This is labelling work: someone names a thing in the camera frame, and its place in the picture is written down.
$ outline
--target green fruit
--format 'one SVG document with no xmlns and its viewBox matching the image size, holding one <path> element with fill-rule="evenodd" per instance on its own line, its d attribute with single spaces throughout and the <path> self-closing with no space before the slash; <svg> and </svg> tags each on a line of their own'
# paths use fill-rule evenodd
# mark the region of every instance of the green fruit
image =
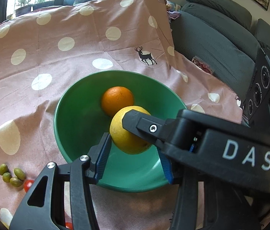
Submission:
<svg viewBox="0 0 270 230">
<path fill-rule="evenodd" d="M 4 173 L 3 176 L 2 176 L 2 179 L 5 182 L 9 182 L 10 179 L 11 179 L 11 173 L 9 173 L 9 172 Z"/>
<path fill-rule="evenodd" d="M 8 172 L 8 167 L 7 165 L 4 163 L 4 164 L 1 164 L 0 165 L 0 175 L 3 175 L 4 173 Z"/>
<path fill-rule="evenodd" d="M 22 185 L 22 180 L 17 177 L 12 177 L 9 182 L 16 188 Z"/>
<path fill-rule="evenodd" d="M 15 168 L 14 173 L 20 180 L 25 180 L 27 178 L 25 173 L 20 168 Z"/>
</svg>

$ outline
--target sofa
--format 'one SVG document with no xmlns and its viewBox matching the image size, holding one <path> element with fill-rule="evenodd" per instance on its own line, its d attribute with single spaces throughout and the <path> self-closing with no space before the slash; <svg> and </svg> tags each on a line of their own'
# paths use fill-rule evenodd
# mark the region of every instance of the sofa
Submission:
<svg viewBox="0 0 270 230">
<path fill-rule="evenodd" d="M 179 12 L 171 23 L 175 50 L 205 61 L 245 101 L 258 48 L 270 49 L 270 25 L 259 19 L 253 35 L 251 13 L 232 0 L 185 0 Z"/>
</svg>

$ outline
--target metal bolt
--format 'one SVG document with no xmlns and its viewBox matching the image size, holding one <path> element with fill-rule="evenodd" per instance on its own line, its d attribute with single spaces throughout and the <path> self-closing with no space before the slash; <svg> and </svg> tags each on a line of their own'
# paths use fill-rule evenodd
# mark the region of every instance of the metal bolt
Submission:
<svg viewBox="0 0 270 230">
<path fill-rule="evenodd" d="M 152 124 L 149 130 L 150 132 L 154 133 L 155 131 L 157 131 L 157 126 L 155 124 Z"/>
<path fill-rule="evenodd" d="M 89 159 L 89 156 L 87 155 L 82 155 L 80 158 L 79 158 L 82 162 L 85 162 Z"/>
<path fill-rule="evenodd" d="M 55 167 L 55 163 L 54 162 L 49 162 L 48 164 L 47 164 L 47 168 L 48 169 L 52 169 L 52 168 L 54 168 Z"/>
</svg>

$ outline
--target bowl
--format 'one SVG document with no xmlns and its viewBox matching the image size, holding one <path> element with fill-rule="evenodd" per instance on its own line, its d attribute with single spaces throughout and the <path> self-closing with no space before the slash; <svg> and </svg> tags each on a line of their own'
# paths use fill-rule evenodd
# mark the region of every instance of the bowl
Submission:
<svg viewBox="0 0 270 230">
<path fill-rule="evenodd" d="M 134 105 L 152 116 L 175 118 L 183 101 L 162 83 L 142 74 L 127 71 L 102 71 L 73 84 L 59 100 L 54 114 L 54 134 L 60 152 L 72 162 L 109 132 L 111 118 L 101 108 L 103 93 L 113 86 L 124 86 L 134 95 Z M 129 155 L 113 143 L 103 178 L 98 185 L 121 192 L 145 192 L 167 184 L 157 149 Z"/>
</svg>

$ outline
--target red tomato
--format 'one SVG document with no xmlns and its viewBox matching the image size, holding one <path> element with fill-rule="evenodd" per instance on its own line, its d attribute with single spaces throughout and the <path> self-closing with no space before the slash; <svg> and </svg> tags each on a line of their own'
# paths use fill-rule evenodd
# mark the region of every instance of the red tomato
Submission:
<svg viewBox="0 0 270 230">
<path fill-rule="evenodd" d="M 24 183 L 24 191 L 27 193 L 29 191 L 30 187 L 32 187 L 34 183 L 34 180 L 26 180 Z"/>
<path fill-rule="evenodd" d="M 73 230 L 73 225 L 71 222 L 66 222 L 66 228 Z"/>
</svg>

